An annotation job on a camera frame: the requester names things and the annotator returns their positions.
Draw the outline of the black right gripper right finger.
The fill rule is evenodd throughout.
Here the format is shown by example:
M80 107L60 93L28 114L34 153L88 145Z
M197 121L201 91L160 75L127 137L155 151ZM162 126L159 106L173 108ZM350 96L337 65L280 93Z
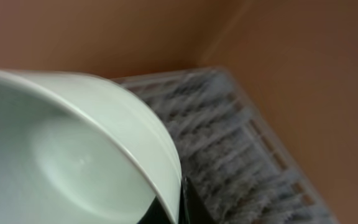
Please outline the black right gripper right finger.
M198 195L191 179L181 181L179 224L216 224Z

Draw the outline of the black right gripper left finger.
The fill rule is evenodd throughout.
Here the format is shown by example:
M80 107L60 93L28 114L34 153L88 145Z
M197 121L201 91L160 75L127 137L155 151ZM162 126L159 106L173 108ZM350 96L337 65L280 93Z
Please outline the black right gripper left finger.
M154 198L138 224L170 224L170 220L157 197Z

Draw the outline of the mint green bowl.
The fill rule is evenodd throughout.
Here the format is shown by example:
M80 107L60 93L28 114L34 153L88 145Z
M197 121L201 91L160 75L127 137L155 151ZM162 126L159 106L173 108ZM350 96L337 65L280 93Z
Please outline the mint green bowl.
M0 70L0 223L180 216L181 166L138 96L81 73Z

